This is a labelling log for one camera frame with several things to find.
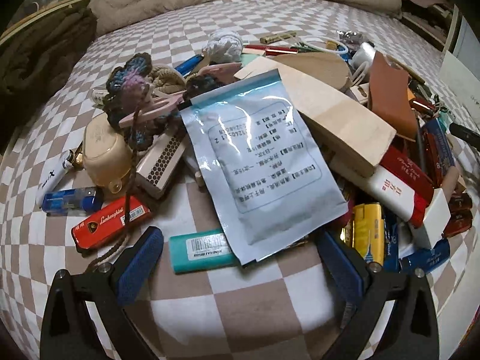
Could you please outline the white shoe box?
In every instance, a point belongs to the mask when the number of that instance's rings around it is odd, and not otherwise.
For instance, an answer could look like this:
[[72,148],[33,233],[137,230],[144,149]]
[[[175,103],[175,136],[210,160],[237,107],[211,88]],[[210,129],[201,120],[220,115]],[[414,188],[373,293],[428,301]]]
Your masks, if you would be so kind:
[[451,52],[444,55],[439,71],[440,79],[466,108],[476,125],[479,125],[480,83],[475,75]]

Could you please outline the white square box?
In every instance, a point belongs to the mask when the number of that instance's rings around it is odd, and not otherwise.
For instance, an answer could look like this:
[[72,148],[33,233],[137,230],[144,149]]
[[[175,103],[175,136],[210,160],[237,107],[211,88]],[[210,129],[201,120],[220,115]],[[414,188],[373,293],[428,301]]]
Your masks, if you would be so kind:
[[433,199],[425,210],[424,219],[419,228],[412,229],[413,243],[417,248],[431,250],[442,238],[451,217],[448,201],[443,189],[433,192]]

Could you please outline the red Lamborghini lighter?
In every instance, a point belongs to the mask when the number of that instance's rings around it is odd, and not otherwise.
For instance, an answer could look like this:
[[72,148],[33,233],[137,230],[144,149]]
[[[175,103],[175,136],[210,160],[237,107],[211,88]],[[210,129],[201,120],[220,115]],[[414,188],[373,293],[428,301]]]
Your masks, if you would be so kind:
[[125,197],[120,197],[91,214],[71,229],[80,254],[89,254],[117,237],[125,228]]

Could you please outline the light wooden block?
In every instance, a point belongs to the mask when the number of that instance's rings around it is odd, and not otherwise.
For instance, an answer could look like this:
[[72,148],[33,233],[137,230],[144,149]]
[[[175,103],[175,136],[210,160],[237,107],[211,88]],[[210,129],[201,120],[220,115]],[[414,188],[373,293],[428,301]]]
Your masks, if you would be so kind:
[[363,177],[374,174],[396,130],[346,94],[283,63],[257,57],[235,73],[239,80],[277,70],[312,135]]

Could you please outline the blue yellow lighter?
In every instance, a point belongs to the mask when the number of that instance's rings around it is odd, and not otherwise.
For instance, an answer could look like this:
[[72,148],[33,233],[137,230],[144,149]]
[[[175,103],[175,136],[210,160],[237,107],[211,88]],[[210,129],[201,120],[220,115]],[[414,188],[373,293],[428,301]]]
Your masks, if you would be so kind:
[[353,248],[367,263],[384,264],[385,230],[381,205],[360,204],[353,209]]

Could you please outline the checkered bed sheet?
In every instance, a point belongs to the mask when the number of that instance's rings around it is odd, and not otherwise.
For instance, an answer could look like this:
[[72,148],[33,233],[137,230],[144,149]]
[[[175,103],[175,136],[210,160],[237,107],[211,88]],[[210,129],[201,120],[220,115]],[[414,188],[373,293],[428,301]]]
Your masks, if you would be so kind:
[[[37,359],[41,320],[55,272],[83,272],[75,216],[37,208],[38,185],[61,155],[78,147],[97,115],[91,89],[138,52],[175,66],[199,53],[220,28],[253,42],[295,30],[307,39],[341,30],[365,34],[383,54],[415,70],[463,125],[467,111],[439,78],[443,54],[399,21],[320,0],[222,0],[173,10],[99,37],[68,82],[28,122],[1,163],[1,321],[19,349]],[[247,269],[174,274],[164,253],[131,320],[162,359],[318,359],[334,341],[343,303],[312,244]]]

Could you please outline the transparent blue lighter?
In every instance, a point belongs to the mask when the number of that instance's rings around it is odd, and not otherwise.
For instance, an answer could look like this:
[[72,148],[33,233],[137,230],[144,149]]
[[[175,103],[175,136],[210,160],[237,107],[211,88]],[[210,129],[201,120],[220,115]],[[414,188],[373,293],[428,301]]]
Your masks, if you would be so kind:
[[99,211],[104,202],[104,193],[99,187],[64,189],[47,193],[41,209],[51,215],[66,215],[79,211],[87,214]]

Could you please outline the white lighter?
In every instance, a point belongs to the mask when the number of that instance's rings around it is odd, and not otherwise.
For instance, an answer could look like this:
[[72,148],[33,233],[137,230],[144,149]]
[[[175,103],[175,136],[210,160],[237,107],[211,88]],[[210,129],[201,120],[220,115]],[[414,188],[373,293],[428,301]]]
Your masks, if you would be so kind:
[[46,174],[46,178],[39,184],[36,195],[36,206],[41,207],[46,194],[51,193],[59,182],[73,169],[74,152],[64,152],[55,166]]

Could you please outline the mint barcode lighter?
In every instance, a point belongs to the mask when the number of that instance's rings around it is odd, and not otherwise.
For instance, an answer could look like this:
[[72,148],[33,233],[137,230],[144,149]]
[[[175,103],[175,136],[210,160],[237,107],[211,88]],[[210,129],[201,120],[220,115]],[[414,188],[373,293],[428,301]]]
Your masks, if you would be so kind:
[[176,275],[232,267],[239,263],[220,228],[172,236],[168,247]]

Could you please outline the beige plastic case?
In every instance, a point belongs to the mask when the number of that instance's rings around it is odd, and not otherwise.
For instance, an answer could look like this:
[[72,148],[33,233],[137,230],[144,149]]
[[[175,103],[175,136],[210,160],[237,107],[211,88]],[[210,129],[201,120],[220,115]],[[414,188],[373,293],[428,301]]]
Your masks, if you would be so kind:
[[86,126],[82,155],[83,167],[94,185],[119,196],[127,184],[132,151],[105,113],[95,116]]

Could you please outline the silver foil pouch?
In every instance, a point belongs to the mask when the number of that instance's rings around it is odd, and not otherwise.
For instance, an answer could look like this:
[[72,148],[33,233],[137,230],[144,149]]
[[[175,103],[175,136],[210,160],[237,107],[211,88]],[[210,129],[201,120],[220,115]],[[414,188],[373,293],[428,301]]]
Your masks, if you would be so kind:
[[196,96],[181,118],[241,265],[259,262],[347,213],[278,70]]

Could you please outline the crochet butterfly charm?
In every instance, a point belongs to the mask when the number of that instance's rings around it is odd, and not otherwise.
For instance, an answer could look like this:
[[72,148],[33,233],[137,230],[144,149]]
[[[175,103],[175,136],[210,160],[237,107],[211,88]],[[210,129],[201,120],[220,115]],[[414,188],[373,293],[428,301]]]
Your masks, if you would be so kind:
[[128,146],[142,152],[165,131],[176,111],[147,113],[156,101],[173,98],[185,89],[186,81],[175,69],[166,65],[155,67],[148,53],[137,53],[110,74],[102,109],[109,125],[124,137]]

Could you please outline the brown folded blanket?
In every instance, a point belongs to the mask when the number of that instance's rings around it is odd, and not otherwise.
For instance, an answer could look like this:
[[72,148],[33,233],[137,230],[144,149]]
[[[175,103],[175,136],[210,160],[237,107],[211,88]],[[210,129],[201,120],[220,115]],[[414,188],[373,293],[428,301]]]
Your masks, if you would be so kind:
[[64,87],[72,69],[95,39],[97,18],[72,7],[21,32],[1,53],[1,115],[14,125]]

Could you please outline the wooden shelf unit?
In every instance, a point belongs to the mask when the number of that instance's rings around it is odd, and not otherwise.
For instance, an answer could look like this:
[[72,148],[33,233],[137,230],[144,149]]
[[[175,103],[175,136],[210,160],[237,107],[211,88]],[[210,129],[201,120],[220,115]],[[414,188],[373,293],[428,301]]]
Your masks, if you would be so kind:
[[4,43],[8,42],[12,37],[14,37],[18,32],[26,29],[38,20],[55,13],[56,11],[62,10],[64,8],[73,8],[75,5],[78,4],[83,4],[87,6],[89,4],[89,1],[90,0],[62,0],[59,2],[52,2],[8,28],[1,35],[0,45],[2,46]]

